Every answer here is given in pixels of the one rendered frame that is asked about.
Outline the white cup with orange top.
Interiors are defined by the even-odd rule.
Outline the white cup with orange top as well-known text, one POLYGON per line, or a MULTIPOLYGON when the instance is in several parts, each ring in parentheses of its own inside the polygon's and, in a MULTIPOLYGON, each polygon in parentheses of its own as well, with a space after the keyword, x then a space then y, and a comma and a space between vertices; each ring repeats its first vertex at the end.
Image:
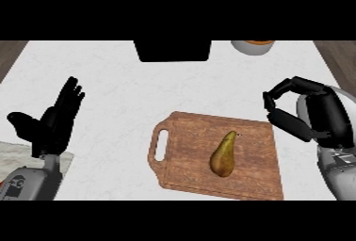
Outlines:
POLYGON ((270 51, 273 40, 233 40, 230 44, 245 55, 261 56, 270 51))

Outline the yellow-green pear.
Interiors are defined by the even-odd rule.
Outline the yellow-green pear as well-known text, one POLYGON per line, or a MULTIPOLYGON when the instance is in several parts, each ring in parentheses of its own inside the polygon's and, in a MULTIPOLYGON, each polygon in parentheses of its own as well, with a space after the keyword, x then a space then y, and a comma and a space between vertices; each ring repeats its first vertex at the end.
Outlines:
POLYGON ((209 169, 221 178, 227 177, 234 169, 233 145, 239 134, 230 131, 209 156, 209 169))

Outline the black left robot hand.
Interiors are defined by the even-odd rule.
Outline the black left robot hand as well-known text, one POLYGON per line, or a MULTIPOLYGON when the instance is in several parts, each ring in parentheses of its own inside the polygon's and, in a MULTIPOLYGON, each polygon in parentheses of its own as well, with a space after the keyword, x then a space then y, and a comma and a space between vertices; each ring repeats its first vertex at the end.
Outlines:
POLYGON ((34 158, 44 154, 60 155, 63 153, 82 97, 78 79, 69 77, 59 91, 56 102, 45 109, 38 120, 22 112, 11 112, 7 115, 17 137, 32 143, 34 158))

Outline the brown wooden cutting board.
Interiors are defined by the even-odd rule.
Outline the brown wooden cutting board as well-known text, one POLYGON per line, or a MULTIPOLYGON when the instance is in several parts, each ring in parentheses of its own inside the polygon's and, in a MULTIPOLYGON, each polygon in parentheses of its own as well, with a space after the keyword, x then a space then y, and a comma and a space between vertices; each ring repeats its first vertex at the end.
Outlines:
POLYGON ((155 126, 152 141, 147 161, 161 187, 236 200, 283 198, 267 122, 175 111, 155 126), (220 177, 208 160, 230 131, 236 133, 234 168, 220 177))

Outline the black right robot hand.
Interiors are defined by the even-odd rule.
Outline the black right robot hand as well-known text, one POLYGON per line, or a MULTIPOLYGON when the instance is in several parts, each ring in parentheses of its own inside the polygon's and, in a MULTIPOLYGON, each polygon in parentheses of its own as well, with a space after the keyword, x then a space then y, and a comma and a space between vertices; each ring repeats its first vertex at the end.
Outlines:
POLYGON ((271 125, 304 142, 314 139, 323 148, 354 147, 350 116, 335 90, 325 84, 295 76, 286 78, 270 91, 263 92, 267 119, 271 125), (274 107, 274 100, 285 92, 304 96, 308 120, 274 107))

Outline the black box-shaped appliance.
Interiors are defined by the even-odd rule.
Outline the black box-shaped appliance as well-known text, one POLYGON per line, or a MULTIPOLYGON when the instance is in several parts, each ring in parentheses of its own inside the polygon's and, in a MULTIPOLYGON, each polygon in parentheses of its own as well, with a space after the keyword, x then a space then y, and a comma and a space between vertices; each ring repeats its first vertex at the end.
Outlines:
POLYGON ((133 42, 141 62, 205 61, 209 40, 135 40, 133 42))

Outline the grey marbled placemat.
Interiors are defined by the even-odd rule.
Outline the grey marbled placemat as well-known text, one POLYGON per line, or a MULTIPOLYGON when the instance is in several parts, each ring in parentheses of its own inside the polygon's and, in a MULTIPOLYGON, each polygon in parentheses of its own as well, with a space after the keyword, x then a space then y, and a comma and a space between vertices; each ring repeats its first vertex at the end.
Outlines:
POLYGON ((0 181, 22 167, 41 169, 44 161, 32 158, 31 146, 0 141, 0 181))

